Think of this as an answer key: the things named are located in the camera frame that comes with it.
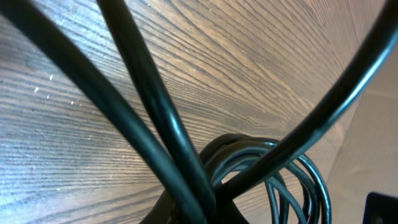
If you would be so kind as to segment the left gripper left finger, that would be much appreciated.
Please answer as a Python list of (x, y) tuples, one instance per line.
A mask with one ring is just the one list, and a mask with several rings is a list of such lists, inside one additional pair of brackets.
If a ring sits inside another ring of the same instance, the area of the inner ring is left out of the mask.
[(152, 210), (139, 224), (177, 223), (176, 204), (167, 190), (164, 190)]

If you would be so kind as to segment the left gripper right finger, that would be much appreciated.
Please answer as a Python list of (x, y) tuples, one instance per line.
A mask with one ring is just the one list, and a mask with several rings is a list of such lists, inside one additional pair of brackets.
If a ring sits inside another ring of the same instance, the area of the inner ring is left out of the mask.
[(233, 201), (221, 203), (214, 217), (215, 224), (249, 224)]

